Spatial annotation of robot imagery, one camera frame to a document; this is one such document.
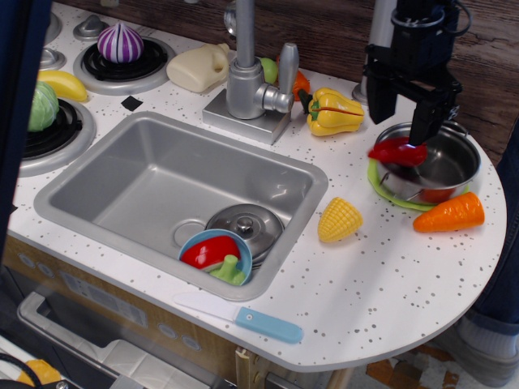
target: person's leg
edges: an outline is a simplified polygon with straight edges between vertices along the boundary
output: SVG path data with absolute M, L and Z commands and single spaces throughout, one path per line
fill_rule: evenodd
M 496 169 L 506 199 L 507 233 L 500 261 L 472 306 L 470 320 L 492 331 L 516 335 L 519 333 L 519 121 Z
M 519 366 L 519 121 L 497 166 L 507 202 L 507 232 L 498 265 L 470 310 L 435 338 L 469 374 L 505 385 Z

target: knife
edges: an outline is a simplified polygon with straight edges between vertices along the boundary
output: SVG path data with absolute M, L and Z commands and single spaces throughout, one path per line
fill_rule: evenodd
M 213 294 L 180 293 L 174 296 L 174 302 L 286 343 L 295 344 L 302 339 L 302 329 L 295 324 L 236 306 Z

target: toy bottle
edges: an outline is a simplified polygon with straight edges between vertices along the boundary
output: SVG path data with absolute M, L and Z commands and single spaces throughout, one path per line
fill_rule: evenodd
M 202 92 L 229 74 L 229 46 L 205 44 L 174 57 L 166 67 L 169 79 L 179 87 Z

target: blue knife handle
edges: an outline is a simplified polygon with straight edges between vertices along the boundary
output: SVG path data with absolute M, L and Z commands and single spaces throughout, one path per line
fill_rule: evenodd
M 302 339 L 302 329 L 279 318 L 262 314 L 257 310 L 241 308 L 234 322 L 240 327 L 294 344 Z

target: faucet handle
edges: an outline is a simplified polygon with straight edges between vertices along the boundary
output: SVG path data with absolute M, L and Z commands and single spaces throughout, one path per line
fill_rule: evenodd
M 284 95 L 292 93 L 299 70 L 299 52 L 295 43 L 285 43 L 279 58 L 279 92 Z

